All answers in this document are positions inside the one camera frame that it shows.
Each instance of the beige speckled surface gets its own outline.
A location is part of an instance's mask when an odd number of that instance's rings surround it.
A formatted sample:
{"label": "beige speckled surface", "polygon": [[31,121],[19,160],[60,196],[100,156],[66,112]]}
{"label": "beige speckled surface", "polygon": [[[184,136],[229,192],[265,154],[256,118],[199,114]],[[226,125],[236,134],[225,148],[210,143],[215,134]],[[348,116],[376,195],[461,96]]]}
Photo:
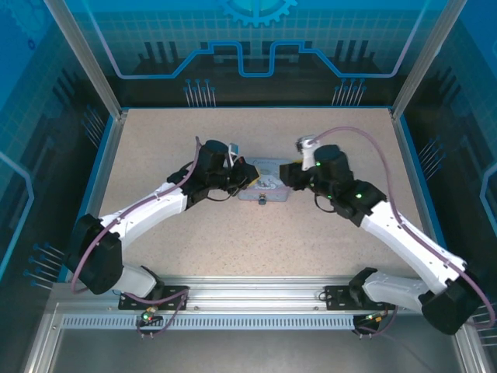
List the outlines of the beige speckled surface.
{"label": "beige speckled surface", "polygon": [[[386,109],[130,110],[100,214],[149,194],[190,161],[195,135],[202,142],[238,143],[246,157],[298,159],[297,138],[340,125],[367,130],[380,142],[394,173],[398,208],[421,227]],[[356,178],[386,190],[381,162],[365,139],[340,133],[325,142],[346,152]],[[347,220],[320,212],[309,191],[265,207],[236,198],[222,204],[205,200],[156,225],[123,256],[159,274],[339,275],[366,266],[413,274],[382,242]]]}

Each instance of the black mounting bracket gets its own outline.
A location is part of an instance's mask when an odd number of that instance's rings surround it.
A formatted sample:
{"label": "black mounting bracket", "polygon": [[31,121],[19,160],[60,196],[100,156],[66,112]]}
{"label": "black mounting bracket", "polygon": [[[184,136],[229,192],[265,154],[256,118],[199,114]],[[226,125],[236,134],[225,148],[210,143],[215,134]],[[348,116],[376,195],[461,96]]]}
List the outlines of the black mounting bracket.
{"label": "black mounting bracket", "polygon": [[383,311],[387,307],[389,310],[394,309],[394,305],[388,303],[376,303],[371,300],[360,306],[350,295],[348,285],[342,286],[325,286],[325,292],[322,299],[326,302],[327,311]]}
{"label": "black mounting bracket", "polygon": [[[170,297],[180,291],[189,289],[187,286],[164,286],[162,289],[162,296],[160,298]],[[169,302],[164,302],[158,306],[159,311],[175,311],[178,308],[179,303],[181,302],[181,296],[172,299]],[[186,309],[186,303],[188,301],[185,299],[183,302],[180,311],[184,311]],[[118,309],[124,311],[143,311],[150,305],[145,305],[143,303],[137,302],[134,299],[122,294],[119,298],[119,304],[117,306]]]}

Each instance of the glass panel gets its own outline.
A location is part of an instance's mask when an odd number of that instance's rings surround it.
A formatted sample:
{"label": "glass panel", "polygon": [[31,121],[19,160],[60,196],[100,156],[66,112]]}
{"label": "glass panel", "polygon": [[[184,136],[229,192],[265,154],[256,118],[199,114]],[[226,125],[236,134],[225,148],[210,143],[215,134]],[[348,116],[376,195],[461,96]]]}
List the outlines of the glass panel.
{"label": "glass panel", "polygon": [[[497,3],[467,2],[405,111],[447,248],[497,298]],[[484,309],[478,312],[488,320]],[[497,361],[495,329],[481,333]]]}
{"label": "glass panel", "polygon": [[2,5],[0,361],[22,371],[109,113],[43,2]]}
{"label": "glass panel", "polygon": [[391,105],[446,0],[70,0],[123,106]]}

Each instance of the small device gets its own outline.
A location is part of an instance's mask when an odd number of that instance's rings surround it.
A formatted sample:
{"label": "small device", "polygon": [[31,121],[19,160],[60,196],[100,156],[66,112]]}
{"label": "small device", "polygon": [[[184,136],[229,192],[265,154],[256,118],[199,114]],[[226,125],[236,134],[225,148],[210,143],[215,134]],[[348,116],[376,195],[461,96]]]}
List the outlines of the small device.
{"label": "small device", "polygon": [[260,178],[238,194],[240,200],[256,200],[263,206],[267,202],[284,202],[288,199],[291,188],[281,181],[280,166],[290,161],[264,158],[246,158],[245,161],[258,169]]}

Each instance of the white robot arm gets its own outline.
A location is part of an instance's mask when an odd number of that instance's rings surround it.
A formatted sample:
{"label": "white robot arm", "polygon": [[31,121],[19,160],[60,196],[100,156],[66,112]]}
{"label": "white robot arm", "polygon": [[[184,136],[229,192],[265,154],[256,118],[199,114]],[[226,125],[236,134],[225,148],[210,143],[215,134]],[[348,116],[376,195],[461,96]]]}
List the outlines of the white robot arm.
{"label": "white robot arm", "polygon": [[[234,196],[259,178],[255,166],[234,154],[231,146],[215,140],[200,147],[191,176],[184,180],[187,166],[132,206],[101,218],[87,214],[78,220],[64,264],[73,272],[81,267],[78,277],[91,292],[98,295],[113,289],[140,298],[159,299],[164,284],[158,276],[147,268],[123,263],[122,251],[160,221],[207,198],[210,190],[224,190]],[[90,243],[99,235],[102,238],[98,247],[81,264]]]}
{"label": "white robot arm", "polygon": [[338,146],[321,146],[314,138],[298,139],[303,161],[282,165],[281,180],[294,190],[309,189],[315,196],[328,198],[333,212],[383,241],[420,277],[396,277],[366,268],[350,281],[351,298],[360,307],[367,302],[405,307],[422,313],[443,333],[456,333],[481,304],[467,279],[461,278],[461,274],[476,277],[466,262],[437,245],[401,214],[394,216],[385,194],[354,179]]}

